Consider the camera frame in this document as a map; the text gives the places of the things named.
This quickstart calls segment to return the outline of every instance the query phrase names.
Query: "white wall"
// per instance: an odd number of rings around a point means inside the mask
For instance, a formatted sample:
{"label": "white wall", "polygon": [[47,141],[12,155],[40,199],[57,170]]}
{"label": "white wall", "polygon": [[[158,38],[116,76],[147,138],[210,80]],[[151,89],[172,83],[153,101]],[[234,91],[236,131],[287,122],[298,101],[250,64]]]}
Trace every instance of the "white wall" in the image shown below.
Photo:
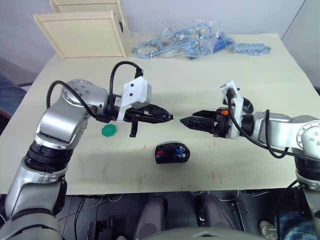
{"label": "white wall", "polygon": [[[222,22],[227,33],[285,33],[304,0],[122,0],[130,29],[190,18]],[[49,0],[0,0],[0,58],[38,73],[54,54],[33,20]]]}
{"label": "white wall", "polygon": [[319,0],[305,0],[282,41],[312,84],[320,88]]}

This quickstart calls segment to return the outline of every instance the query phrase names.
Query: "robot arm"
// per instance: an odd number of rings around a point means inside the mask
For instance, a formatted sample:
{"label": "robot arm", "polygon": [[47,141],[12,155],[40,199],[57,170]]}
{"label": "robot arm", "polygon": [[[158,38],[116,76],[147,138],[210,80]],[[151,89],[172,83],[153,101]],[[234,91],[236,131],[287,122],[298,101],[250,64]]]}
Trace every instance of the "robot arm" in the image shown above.
{"label": "robot arm", "polygon": [[[63,238],[55,215],[64,206],[68,162],[90,116],[104,123],[132,123],[131,137],[137,134],[138,121],[156,124],[173,119],[165,109],[150,104],[151,86],[142,77],[142,69],[138,72],[139,76],[125,84],[122,95],[110,96],[107,90],[82,79],[51,85],[48,109],[5,200],[9,220],[0,229],[1,240]],[[50,106],[50,94],[57,84],[63,86],[61,95]]]}
{"label": "robot arm", "polygon": [[[269,110],[252,115],[253,105],[241,97],[234,81],[222,85],[220,90],[228,108],[198,111],[180,121],[190,129],[209,132],[214,137],[234,140],[246,137],[276,158],[293,156],[297,180],[304,190],[320,238],[320,120],[307,115],[289,117],[269,113]],[[286,149],[282,151],[271,146]]]}

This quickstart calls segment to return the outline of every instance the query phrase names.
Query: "black computer mouse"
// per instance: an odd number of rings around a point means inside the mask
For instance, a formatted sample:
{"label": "black computer mouse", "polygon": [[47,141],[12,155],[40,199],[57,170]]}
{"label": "black computer mouse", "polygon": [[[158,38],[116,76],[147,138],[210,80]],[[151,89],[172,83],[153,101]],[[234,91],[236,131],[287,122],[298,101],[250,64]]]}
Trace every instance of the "black computer mouse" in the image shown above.
{"label": "black computer mouse", "polygon": [[190,157],[190,150],[180,142],[164,143],[155,148],[157,164],[185,163]]}

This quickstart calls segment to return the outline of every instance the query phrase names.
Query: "table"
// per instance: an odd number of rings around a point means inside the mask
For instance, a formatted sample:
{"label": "table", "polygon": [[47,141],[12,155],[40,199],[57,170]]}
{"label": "table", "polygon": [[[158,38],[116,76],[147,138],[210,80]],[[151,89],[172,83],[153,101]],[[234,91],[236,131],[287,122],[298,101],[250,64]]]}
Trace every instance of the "table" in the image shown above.
{"label": "table", "polygon": [[[264,43],[270,54],[250,56],[224,50],[208,57],[143,60],[126,58],[144,69],[152,85],[152,103],[167,109],[174,120],[162,124],[139,123],[130,138],[130,123],[115,123],[117,133],[104,137],[105,125],[90,119],[66,173],[68,194],[115,194],[195,190],[283,188],[295,178],[290,156],[273,158],[245,138],[214,138],[190,130],[180,119],[199,110],[222,107],[220,86],[235,80],[243,97],[255,111],[270,109],[291,117],[319,116],[313,104],[319,96],[288,53],[277,34],[233,35],[236,42]],[[33,141],[46,109],[46,94],[55,80],[86,79],[108,88],[113,66],[121,57],[60,59],[57,55],[43,68],[0,138],[0,193],[6,193]],[[114,93],[132,80],[135,70],[121,66],[115,76]],[[51,102],[58,99],[60,88]],[[183,164],[157,165],[156,145],[181,141],[191,150]]]}

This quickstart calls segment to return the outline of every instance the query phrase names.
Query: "green bottle cap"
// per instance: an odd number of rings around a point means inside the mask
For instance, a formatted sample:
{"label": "green bottle cap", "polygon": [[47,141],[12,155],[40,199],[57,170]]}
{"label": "green bottle cap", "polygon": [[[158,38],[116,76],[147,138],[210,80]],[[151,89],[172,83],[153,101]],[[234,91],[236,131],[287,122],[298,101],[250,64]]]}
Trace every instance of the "green bottle cap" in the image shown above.
{"label": "green bottle cap", "polygon": [[113,125],[113,124],[105,125],[101,130],[102,135],[105,137],[112,137],[113,135],[116,134],[116,132],[117,132],[117,127],[116,125]]}

